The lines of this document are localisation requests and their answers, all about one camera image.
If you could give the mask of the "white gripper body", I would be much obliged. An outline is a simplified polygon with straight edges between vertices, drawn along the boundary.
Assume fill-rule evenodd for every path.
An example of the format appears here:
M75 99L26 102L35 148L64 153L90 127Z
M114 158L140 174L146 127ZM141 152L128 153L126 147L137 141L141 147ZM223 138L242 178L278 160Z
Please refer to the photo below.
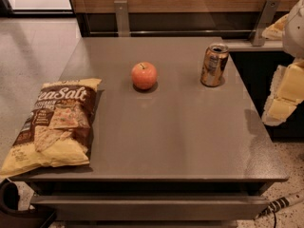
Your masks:
M288 14L282 44L286 53L304 58L304 0L299 0Z

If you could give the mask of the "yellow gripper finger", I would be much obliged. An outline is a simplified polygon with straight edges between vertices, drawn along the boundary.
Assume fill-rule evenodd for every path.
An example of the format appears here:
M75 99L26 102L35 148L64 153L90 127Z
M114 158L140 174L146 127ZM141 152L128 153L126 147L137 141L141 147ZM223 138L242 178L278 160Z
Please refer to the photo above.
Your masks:
M288 14L283 15L262 32L262 37L269 40L282 40L285 35Z
M288 66L278 66L261 119L269 126L283 124L303 101L304 60L294 60Z

